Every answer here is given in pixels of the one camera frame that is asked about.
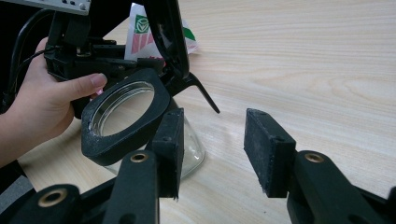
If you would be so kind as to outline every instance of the person's arm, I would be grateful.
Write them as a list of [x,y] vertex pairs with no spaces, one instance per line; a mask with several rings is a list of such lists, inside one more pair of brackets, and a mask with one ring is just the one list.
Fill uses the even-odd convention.
[[[37,46],[44,49],[47,38]],[[0,167],[63,133],[74,117],[70,102],[95,95],[106,85],[103,74],[57,82],[48,74],[43,55],[32,60],[17,98],[0,115]]]

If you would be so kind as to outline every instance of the brass screw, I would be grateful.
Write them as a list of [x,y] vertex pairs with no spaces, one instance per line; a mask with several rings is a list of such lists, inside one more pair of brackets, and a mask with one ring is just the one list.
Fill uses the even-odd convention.
[[53,189],[52,191],[44,194],[38,200],[38,205],[40,207],[51,207],[63,201],[66,198],[66,196],[67,196],[67,189]]

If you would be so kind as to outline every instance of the light wood grain surface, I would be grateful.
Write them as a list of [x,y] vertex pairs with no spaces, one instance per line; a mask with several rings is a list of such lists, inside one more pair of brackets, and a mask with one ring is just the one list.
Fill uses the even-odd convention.
[[[221,111],[196,88],[176,97],[206,149],[161,199],[162,223],[290,223],[267,199],[243,149],[247,108],[269,113],[297,150],[329,156],[352,184],[381,197],[396,186],[395,1],[179,0],[199,50],[190,56]],[[125,21],[108,38],[124,44]],[[80,152],[80,120],[20,159],[37,190],[81,192],[114,175]]]

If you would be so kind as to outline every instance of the black cable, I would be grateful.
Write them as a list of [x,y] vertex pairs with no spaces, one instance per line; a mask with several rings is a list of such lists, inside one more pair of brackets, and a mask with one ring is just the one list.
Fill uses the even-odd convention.
[[53,10],[41,9],[37,11],[37,13],[35,13],[21,28],[12,51],[9,80],[4,92],[4,99],[0,111],[1,114],[5,113],[15,100],[18,86],[18,74],[20,72],[18,71],[18,68],[20,67],[21,53],[28,35],[40,21],[52,14]]

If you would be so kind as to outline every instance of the black metal arm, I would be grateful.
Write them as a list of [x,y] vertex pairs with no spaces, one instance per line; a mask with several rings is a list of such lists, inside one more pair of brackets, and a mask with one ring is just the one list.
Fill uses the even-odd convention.
[[83,194],[73,185],[42,189],[9,223],[159,223],[159,198],[178,197],[183,127],[183,109],[169,111],[146,149],[123,158],[117,177]]
[[292,223],[396,223],[396,188],[387,200],[356,188],[330,158],[295,145],[270,115],[247,110],[245,151],[267,197],[288,197]]

